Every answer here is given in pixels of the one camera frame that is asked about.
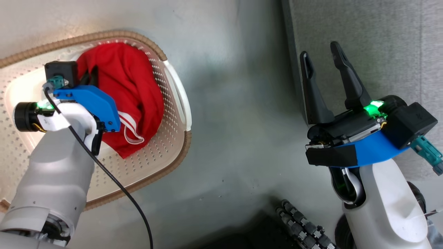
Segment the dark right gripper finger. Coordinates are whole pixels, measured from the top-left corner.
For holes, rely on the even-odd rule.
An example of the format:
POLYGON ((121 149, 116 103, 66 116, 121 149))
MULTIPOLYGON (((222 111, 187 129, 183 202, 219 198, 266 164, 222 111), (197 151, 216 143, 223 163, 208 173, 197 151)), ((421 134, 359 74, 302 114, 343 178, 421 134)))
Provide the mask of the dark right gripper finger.
POLYGON ((315 68, 308 52, 300 54, 300 67, 307 123, 315 125, 333 122, 335 120, 334 114, 327 108, 318 88, 315 68))
POLYGON ((340 44, 332 41, 330 43, 330 49, 334 65, 340 72, 344 86, 346 109, 362 109, 368 106, 371 103, 371 97, 340 44))

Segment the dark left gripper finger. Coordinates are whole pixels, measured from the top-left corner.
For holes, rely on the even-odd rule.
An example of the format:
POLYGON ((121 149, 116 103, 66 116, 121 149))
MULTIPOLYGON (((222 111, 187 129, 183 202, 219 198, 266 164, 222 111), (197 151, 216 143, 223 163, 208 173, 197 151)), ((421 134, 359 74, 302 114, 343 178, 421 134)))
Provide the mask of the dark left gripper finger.
POLYGON ((82 76, 82 85, 99 85, 98 66, 94 66, 90 71, 86 71, 82 76))

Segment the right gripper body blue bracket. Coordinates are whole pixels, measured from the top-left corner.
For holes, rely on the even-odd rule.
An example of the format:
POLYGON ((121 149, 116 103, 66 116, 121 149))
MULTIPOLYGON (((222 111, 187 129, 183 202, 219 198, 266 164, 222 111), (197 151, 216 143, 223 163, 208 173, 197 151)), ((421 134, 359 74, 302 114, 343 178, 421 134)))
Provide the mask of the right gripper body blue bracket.
POLYGON ((308 130, 306 158, 310 165, 356 168, 387 161, 405 152, 384 134, 394 115, 409 105, 388 95, 362 109, 346 111, 331 123, 308 130))

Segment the white perforated laundry basket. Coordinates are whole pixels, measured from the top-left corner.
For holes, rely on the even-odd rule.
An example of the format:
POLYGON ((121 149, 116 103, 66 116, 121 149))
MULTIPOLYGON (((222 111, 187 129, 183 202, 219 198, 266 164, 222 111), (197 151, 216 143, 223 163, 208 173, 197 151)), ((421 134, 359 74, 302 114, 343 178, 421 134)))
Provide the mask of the white perforated laundry basket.
POLYGON ((76 60, 87 49, 124 43, 147 55, 164 99, 164 116, 157 134, 128 158, 121 158, 107 144, 99 160, 130 191, 153 183, 176 169, 191 142, 190 104, 179 76, 165 53, 149 38, 129 30, 108 30, 41 45, 0 58, 0 213, 6 213, 28 167, 41 132, 19 132, 13 109, 21 101, 43 99, 43 66, 51 61, 76 60))

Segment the grey fabric sofa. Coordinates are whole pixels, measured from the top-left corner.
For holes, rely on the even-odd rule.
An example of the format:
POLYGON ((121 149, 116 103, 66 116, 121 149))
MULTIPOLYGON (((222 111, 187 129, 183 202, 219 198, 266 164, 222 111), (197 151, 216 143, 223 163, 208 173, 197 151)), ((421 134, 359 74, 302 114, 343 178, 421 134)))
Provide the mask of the grey fabric sofa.
POLYGON ((330 43, 337 41, 373 99, 420 103, 438 124, 426 137, 443 153, 443 0, 283 0, 291 60, 308 52, 326 106, 345 111, 330 43))

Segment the red white-striped garment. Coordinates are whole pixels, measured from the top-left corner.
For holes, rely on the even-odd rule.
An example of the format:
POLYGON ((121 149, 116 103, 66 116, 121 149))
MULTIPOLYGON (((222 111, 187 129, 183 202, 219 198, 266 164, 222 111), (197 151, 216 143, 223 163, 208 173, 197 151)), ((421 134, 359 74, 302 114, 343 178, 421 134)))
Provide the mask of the red white-striped garment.
POLYGON ((164 101, 149 57, 124 43, 102 44, 77 59, 79 77, 98 70, 98 88, 114 99, 121 126, 103 141, 125 159, 144 148, 161 126, 164 101))

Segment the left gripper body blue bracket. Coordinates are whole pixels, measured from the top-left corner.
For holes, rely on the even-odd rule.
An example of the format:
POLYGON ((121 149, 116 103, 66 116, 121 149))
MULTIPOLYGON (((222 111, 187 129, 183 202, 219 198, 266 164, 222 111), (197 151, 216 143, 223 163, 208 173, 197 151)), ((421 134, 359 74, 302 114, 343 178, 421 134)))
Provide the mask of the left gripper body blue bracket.
POLYGON ((87 132, 119 132, 120 117, 114 99, 93 85, 55 89, 46 102, 19 102, 14 126, 21 132, 58 131, 77 120, 87 132))

